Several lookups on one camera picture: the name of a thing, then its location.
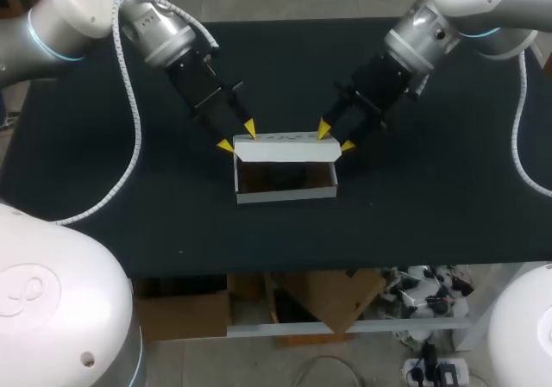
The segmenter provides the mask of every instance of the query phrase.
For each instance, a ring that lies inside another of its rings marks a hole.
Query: metal frame
[[[544,264],[545,262],[531,262],[524,264],[492,265],[486,279],[467,299],[470,308],[469,317],[357,321],[348,329],[347,333],[358,334],[417,329],[452,329],[455,350],[469,351],[485,336],[492,313],[492,306],[505,287],[518,276]],[[228,328],[227,337],[269,337],[302,334],[332,334],[332,330],[322,322],[236,325]]]

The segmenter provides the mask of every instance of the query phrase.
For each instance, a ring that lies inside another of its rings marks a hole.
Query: white cable
[[[116,50],[116,56],[117,61],[119,62],[119,69],[121,70],[121,76],[122,81],[124,83],[125,91],[127,91],[127,97],[129,98],[129,104],[130,104],[130,110],[132,111],[132,118],[134,120],[135,124],[135,146],[134,150],[132,152],[132,157],[130,158],[129,165],[127,166],[127,169],[122,174],[119,181],[111,188],[111,190],[105,195],[105,197],[100,200],[98,203],[96,203],[94,206],[86,210],[85,212],[75,215],[72,217],[68,217],[66,219],[63,219],[61,221],[55,221],[52,222],[56,225],[65,226],[69,225],[71,223],[81,221],[85,219],[86,217],[93,215],[94,213],[98,212],[103,206],[105,206],[117,193],[118,191],[124,186],[127,179],[130,177],[130,174],[136,167],[136,163],[138,162],[138,157],[140,156],[140,150],[141,150],[141,122],[140,122],[140,113],[138,112],[138,104],[136,103],[135,99],[135,93],[132,88],[132,84],[130,82],[130,76],[129,76],[129,70],[127,69],[127,64],[124,60],[124,52],[122,51],[122,43],[121,43],[121,30],[119,28],[119,10],[121,8],[121,5],[125,3],[127,0],[115,0],[115,4],[113,5],[113,10],[111,11],[111,25],[113,28],[113,41],[115,42],[115,50]],[[187,12],[183,11],[181,8],[179,8],[176,5],[173,5],[172,3],[169,3],[167,0],[140,0],[143,2],[149,2],[149,3],[157,3],[159,5],[162,5],[163,9],[169,10],[171,12],[174,12],[176,15],[182,17],[186,23],[190,23],[195,28],[197,28],[205,37],[205,39],[209,42],[209,45],[215,49],[219,48],[218,43],[216,42],[215,38],[210,34],[210,32],[203,26],[201,22],[199,22],[196,18],[188,14]]]
[[[525,172],[524,167],[521,164],[518,153],[518,131],[519,123],[521,122],[521,116],[524,113],[525,98],[527,97],[527,67],[525,65],[525,53],[519,54],[519,77],[521,81],[521,91],[519,93],[519,101],[517,103],[516,117],[514,119],[514,127],[511,131],[511,155],[514,159],[514,165],[516,166],[517,173],[524,180],[524,182],[530,186],[533,190],[542,193],[546,197],[552,197],[552,190],[548,190],[535,182],[529,174]]]
[[[301,368],[299,369],[299,374],[297,375],[297,378],[295,378],[295,381],[293,382],[292,387],[299,387],[299,385],[301,385],[301,383],[303,382],[305,376],[309,373],[310,370],[312,370],[312,367],[314,367],[314,364],[316,364],[321,359],[331,359],[333,361],[343,364],[346,368],[348,368],[351,371],[351,374],[354,377],[354,383],[356,384],[356,387],[362,386],[361,376],[359,376],[358,372],[356,372],[353,366],[349,364],[347,361],[333,355],[319,355],[318,357],[314,357],[313,359],[307,360],[303,365],[301,365]]]

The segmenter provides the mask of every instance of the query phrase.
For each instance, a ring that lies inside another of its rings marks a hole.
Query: power strip
[[[438,365],[452,364],[456,369],[456,376],[458,377],[458,385],[460,387],[469,386],[469,370],[465,359],[437,359]],[[401,378],[410,386],[418,387],[417,381],[412,379],[411,371],[414,367],[419,367],[425,370],[425,363],[423,359],[407,359],[405,365],[400,371]],[[423,380],[423,387],[434,387],[433,381],[425,378]]]

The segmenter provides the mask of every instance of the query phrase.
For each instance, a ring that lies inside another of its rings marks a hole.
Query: open box
[[[234,181],[238,203],[336,197],[335,161],[342,155],[333,137],[317,133],[234,137]]]

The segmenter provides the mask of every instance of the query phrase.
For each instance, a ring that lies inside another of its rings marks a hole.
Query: black tablecloth
[[[243,79],[260,132],[314,131],[346,82],[382,49],[393,20],[213,23],[226,81]],[[338,198],[235,204],[232,157],[189,119],[162,71],[126,44],[144,126],[135,173],[73,227],[107,246],[131,277],[552,258],[552,200],[518,177],[510,136],[518,63],[459,47],[419,102],[395,107],[338,162]],[[552,187],[552,90],[528,54],[521,156]],[[53,220],[117,181],[133,125],[111,41],[54,82],[34,83],[9,149],[0,197]]]

